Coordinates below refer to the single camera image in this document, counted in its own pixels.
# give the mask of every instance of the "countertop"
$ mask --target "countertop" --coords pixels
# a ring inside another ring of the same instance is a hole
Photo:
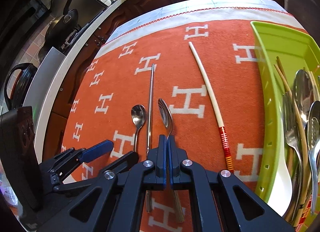
[[[43,144],[44,144],[44,137],[47,128],[47,123],[49,120],[50,112],[52,110],[52,106],[56,95],[59,91],[60,85],[68,72],[71,64],[73,63],[74,59],[76,58],[77,54],[81,50],[81,48],[85,45],[88,38],[94,33],[94,31],[100,26],[100,24],[114,11],[116,10],[124,1],[126,0],[117,0],[113,3],[110,7],[108,7],[92,24],[87,28],[87,30],[83,33],[83,35],[76,41],[74,46],[70,49],[69,53],[66,55],[65,59],[61,63],[60,67],[58,68],[51,85],[49,87],[48,93],[45,96],[42,108],[39,113],[38,125],[36,127],[36,136],[34,140],[36,156],[38,162],[42,162],[42,152],[43,152]],[[182,10],[196,10],[200,7],[206,6],[214,6],[214,7],[228,7],[228,6],[244,6],[244,7],[267,7],[272,6],[266,4],[266,0],[202,0],[203,3],[199,4],[198,2],[195,3],[194,1],[186,1],[184,8],[180,8]],[[161,10],[161,16],[165,16],[172,13],[172,11],[166,11],[166,9]],[[110,37],[113,39],[116,35],[119,35],[122,32],[126,32],[132,26],[142,25],[144,21],[137,22],[136,19],[133,19],[127,24],[126,27],[120,27],[116,29],[116,31]]]

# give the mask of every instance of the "pan handle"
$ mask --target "pan handle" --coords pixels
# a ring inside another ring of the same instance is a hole
[[[18,64],[16,66],[14,66],[12,68],[12,70],[10,71],[6,81],[5,81],[5,84],[4,84],[4,100],[5,100],[5,103],[7,104],[7,108],[8,110],[11,110],[12,109],[12,100],[9,99],[9,96],[8,96],[8,92],[7,92],[7,87],[8,87],[8,83],[9,83],[9,79],[11,77],[11,75],[13,74],[13,72],[15,70],[25,70],[28,68],[29,65],[31,65],[32,63],[29,63],[29,62],[25,62],[25,63],[21,63],[21,64]]]
[[[70,4],[71,4],[71,1],[72,1],[72,0],[67,0],[66,5],[64,6],[64,9],[63,9],[63,15],[64,15],[64,16],[65,16],[66,14],[68,14],[68,12],[69,12],[69,7],[70,7]]]

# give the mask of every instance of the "fork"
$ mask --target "fork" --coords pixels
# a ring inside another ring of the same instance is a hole
[[[298,158],[298,168],[299,168],[299,175],[297,176],[298,182],[298,195],[297,200],[295,201],[294,210],[292,219],[298,212],[299,202],[301,197],[301,188],[302,188],[302,175],[303,175],[303,168],[302,168],[302,158],[299,151],[299,132],[296,124],[295,114],[293,111],[293,106],[291,99],[289,97],[289,93],[286,92],[283,95],[283,125],[284,125],[284,137],[287,145],[291,147]]]

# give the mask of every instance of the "metal rivet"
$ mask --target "metal rivet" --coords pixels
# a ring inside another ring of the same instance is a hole
[[[192,161],[189,160],[189,159],[185,159],[185,160],[182,161],[182,164],[183,164],[184,166],[190,166],[190,165],[192,165]]]
[[[231,173],[230,173],[228,170],[222,170],[222,171],[221,171],[221,175],[222,175],[223,177],[228,178],[228,177],[230,177]]]
[[[150,160],[146,160],[146,161],[143,162],[143,166],[144,166],[144,167],[150,167],[150,166],[152,166],[152,165],[153,165],[153,162],[150,161]]]
[[[104,177],[106,179],[113,179],[115,176],[115,173],[113,171],[107,171],[105,174],[104,174]]]

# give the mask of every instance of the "green tray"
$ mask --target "green tray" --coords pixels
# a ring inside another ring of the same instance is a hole
[[[278,169],[280,147],[284,146],[281,143],[284,136],[281,114],[284,87],[274,67],[276,57],[280,58],[288,84],[292,87],[296,71],[303,67],[315,70],[317,80],[320,49],[310,35],[301,31],[259,21],[252,21],[251,26],[255,33],[255,53],[265,108],[263,156],[256,194],[268,202]]]

